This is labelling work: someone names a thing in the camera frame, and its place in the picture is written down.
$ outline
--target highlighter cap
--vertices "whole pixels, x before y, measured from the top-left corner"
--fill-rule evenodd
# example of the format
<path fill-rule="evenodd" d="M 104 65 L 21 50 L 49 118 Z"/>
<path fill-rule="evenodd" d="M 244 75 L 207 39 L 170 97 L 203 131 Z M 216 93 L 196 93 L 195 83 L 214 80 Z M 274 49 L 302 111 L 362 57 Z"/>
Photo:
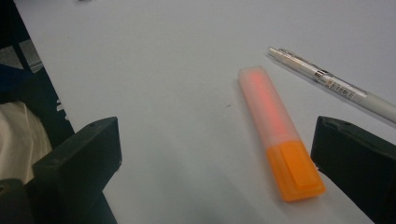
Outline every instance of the highlighter cap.
<path fill-rule="evenodd" d="M 323 193 L 318 171 L 264 69 L 240 70 L 239 84 L 282 199 L 291 202 Z"/>
<path fill-rule="evenodd" d="M 241 69 L 239 84 L 265 149 L 300 140 L 271 79 L 261 66 Z"/>

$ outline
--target translucent highlighter body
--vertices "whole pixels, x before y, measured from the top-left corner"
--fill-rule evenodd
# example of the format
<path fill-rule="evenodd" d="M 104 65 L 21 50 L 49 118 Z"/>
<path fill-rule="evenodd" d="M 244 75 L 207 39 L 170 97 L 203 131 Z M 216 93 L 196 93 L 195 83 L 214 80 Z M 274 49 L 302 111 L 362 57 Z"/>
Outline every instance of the translucent highlighter body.
<path fill-rule="evenodd" d="M 292 202 L 326 191 L 265 70 L 260 66 L 241 69 L 239 84 L 282 199 Z"/>

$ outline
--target white pen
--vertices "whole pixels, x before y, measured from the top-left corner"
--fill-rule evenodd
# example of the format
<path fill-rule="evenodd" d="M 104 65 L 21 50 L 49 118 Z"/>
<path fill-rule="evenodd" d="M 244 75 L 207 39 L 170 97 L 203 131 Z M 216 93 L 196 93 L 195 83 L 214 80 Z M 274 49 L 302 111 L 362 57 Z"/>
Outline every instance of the white pen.
<path fill-rule="evenodd" d="M 380 97 L 353 86 L 333 74 L 317 67 L 286 49 L 269 48 L 269 54 L 277 61 L 315 80 L 348 100 L 360 105 L 377 115 L 396 123 L 396 105 Z"/>

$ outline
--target white table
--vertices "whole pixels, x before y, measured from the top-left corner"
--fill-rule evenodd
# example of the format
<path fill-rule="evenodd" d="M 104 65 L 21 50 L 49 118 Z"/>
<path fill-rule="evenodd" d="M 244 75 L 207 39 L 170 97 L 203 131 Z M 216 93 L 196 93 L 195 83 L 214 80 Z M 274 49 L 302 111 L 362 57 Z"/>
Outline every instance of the white table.
<path fill-rule="evenodd" d="M 322 196 L 280 200 L 237 73 L 268 71 L 308 150 L 319 115 L 395 144 L 394 124 L 266 55 L 293 50 L 396 104 L 395 1 L 15 2 L 75 131 L 119 118 L 119 223 L 371 222 L 325 175 Z"/>

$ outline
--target pen barrel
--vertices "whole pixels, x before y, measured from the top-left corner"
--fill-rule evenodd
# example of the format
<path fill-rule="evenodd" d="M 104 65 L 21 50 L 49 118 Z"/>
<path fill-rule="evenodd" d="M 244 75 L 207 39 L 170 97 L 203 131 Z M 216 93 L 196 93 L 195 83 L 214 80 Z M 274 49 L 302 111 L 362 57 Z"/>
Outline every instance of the pen barrel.
<path fill-rule="evenodd" d="M 389 103 L 370 92 L 361 99 L 355 102 L 358 105 L 376 113 L 377 115 L 396 123 L 396 105 Z"/>
<path fill-rule="evenodd" d="M 287 67 L 300 72 L 304 76 L 316 79 L 317 71 L 320 71 L 321 68 L 312 64 L 311 62 L 297 56 L 293 52 L 286 49 L 273 49 L 269 48 L 269 53 L 273 56 L 277 61 L 285 64 Z"/>
<path fill-rule="evenodd" d="M 239 84 L 282 199 L 291 202 L 323 193 L 318 171 L 266 72 L 261 67 L 242 69 Z"/>

